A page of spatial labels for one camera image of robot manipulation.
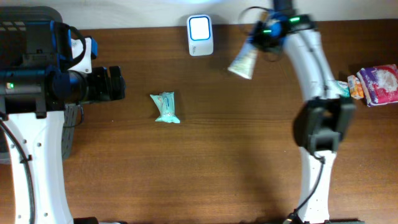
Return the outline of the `white bamboo print tube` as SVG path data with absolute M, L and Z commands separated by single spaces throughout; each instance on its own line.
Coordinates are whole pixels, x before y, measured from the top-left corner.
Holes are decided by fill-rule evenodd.
M 249 42 L 245 42 L 236 58 L 228 67 L 228 71 L 251 80 L 257 60 L 257 54 L 258 49 Z

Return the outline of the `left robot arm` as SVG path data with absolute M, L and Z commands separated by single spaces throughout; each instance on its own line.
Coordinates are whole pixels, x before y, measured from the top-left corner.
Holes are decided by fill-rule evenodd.
M 1 129 L 9 151 L 16 223 L 97 223 L 72 216 L 65 192 L 65 113 L 121 100 L 119 66 L 92 67 L 94 38 L 45 13 L 44 7 L 1 8 Z

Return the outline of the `green tissue pack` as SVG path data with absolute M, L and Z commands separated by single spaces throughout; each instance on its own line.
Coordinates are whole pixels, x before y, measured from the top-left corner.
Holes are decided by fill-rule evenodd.
M 349 85 L 347 82 L 335 80 L 335 86 L 336 86 L 336 90 L 340 96 L 345 97 L 345 98 L 350 97 Z

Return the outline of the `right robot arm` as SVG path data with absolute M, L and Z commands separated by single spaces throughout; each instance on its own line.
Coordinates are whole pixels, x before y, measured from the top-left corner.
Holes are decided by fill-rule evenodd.
M 312 18 L 298 14 L 292 1 L 274 1 L 267 13 L 250 32 L 249 41 L 263 52 L 288 56 L 303 98 L 293 122 L 302 164 L 300 199 L 284 223 L 330 223 L 333 165 L 356 106 L 340 93 Z

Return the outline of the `orange tissue pack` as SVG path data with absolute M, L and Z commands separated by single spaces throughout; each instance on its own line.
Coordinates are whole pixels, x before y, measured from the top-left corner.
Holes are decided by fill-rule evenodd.
M 349 92 L 352 98 L 360 100 L 364 98 L 364 92 L 360 80 L 354 76 L 350 75 L 348 77 Z

